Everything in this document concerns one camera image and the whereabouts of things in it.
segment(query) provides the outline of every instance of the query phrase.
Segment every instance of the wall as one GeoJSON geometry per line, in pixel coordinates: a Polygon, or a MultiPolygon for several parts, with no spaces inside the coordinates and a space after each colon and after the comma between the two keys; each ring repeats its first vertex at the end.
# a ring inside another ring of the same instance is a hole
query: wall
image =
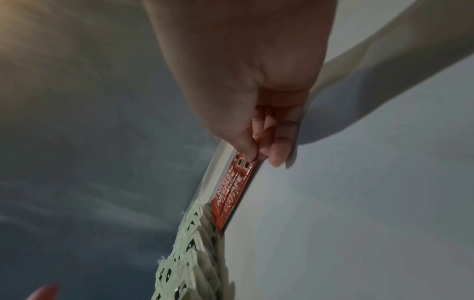
{"type": "Polygon", "coordinates": [[[382,2],[339,3],[294,157],[220,243],[225,299],[474,295],[474,6],[382,2]]]}
{"type": "Polygon", "coordinates": [[[0,0],[0,295],[149,299],[217,145],[129,1],[0,0]]]}

